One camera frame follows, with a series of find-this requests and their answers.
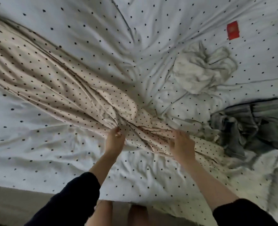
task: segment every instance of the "black sleeve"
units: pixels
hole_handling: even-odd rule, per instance
[[[99,189],[95,175],[83,173],[54,195],[25,226],[84,226],[94,213]]]
[[[213,217],[218,226],[278,226],[271,215],[247,199],[217,207]]]

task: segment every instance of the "person's right hand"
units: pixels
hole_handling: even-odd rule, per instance
[[[181,165],[195,161],[195,142],[181,130],[172,130],[175,140],[169,140],[169,148],[172,155]]]

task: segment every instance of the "white polka dot duvet cover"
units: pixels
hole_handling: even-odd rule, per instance
[[[0,17],[89,66],[168,126],[210,141],[216,134],[207,125],[210,114],[278,97],[278,0],[0,0]],[[233,21],[240,37],[229,41],[226,26]],[[209,53],[227,47],[238,64],[213,94],[190,95],[172,76],[176,55],[196,41]],[[204,148],[220,162],[197,155],[213,176],[278,221],[278,150],[247,167],[224,157],[219,146]],[[124,150],[100,198],[216,224],[194,181],[172,158],[134,145]],[[57,193],[102,153],[102,135],[55,119],[0,87],[0,186]]]

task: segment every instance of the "white towel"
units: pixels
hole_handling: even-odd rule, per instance
[[[202,42],[196,42],[177,56],[173,73],[184,89],[199,94],[215,91],[216,86],[223,84],[236,69],[227,48],[218,48],[208,56]]]

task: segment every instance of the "red label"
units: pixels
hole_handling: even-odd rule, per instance
[[[227,24],[227,33],[229,40],[239,38],[239,26],[237,21],[233,21],[230,24]]]

